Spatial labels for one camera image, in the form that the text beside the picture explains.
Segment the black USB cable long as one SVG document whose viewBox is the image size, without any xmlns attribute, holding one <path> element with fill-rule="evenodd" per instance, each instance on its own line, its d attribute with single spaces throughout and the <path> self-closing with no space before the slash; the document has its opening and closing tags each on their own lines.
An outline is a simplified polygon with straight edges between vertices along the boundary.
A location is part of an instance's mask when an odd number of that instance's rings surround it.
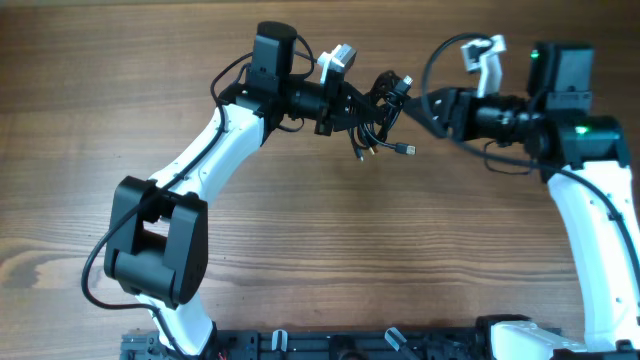
<svg viewBox="0 0 640 360">
<path fill-rule="evenodd" d="M 414 155 L 415 147 L 401 142 L 391 144 L 388 142 L 388 135 L 395 126 L 405 103 L 410 99 L 408 92 L 412 82 L 413 79 L 410 76 L 401 78 L 393 70 L 387 70 L 376 78 L 368 93 L 371 103 L 383 112 L 382 119 L 374 121 L 379 127 L 378 130 L 375 130 L 373 125 L 368 126 L 371 139 L 403 155 Z"/>
</svg>

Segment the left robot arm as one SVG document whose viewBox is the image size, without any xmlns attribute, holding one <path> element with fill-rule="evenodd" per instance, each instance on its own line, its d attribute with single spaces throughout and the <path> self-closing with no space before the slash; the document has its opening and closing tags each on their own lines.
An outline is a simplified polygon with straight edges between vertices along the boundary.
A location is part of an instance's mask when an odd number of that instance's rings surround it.
<svg viewBox="0 0 640 360">
<path fill-rule="evenodd" d="M 314 54 L 290 25 L 258 25 L 252 50 L 232 63 L 237 77 L 213 90 L 210 122 L 169 165 L 117 186 L 109 228 L 94 248 L 105 274 L 150 313 L 164 356 L 219 354 L 215 322 L 199 288 L 208 264 L 208 208 L 238 167 L 284 119 L 311 120 L 315 133 L 352 131 L 382 118 L 376 99 L 345 79 L 356 57 L 340 44 Z"/>
</svg>

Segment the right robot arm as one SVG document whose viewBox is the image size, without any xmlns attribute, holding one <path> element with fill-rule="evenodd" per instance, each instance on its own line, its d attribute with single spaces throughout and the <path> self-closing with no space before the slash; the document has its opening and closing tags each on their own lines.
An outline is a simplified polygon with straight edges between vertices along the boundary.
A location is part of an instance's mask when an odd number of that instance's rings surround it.
<svg viewBox="0 0 640 360">
<path fill-rule="evenodd" d="M 482 317 L 489 359 L 635 359 L 639 355 L 639 224 L 631 156 L 611 116 L 591 114 L 594 50 L 539 42 L 530 54 L 526 98 L 503 96 L 501 36 L 453 38 L 473 88 L 422 88 L 406 113 L 438 138 L 471 151 L 482 139 L 522 144 L 526 158 L 504 158 L 504 172 L 538 171 L 563 220 L 581 287 L 584 338 L 565 339 L 520 315 Z"/>
</svg>

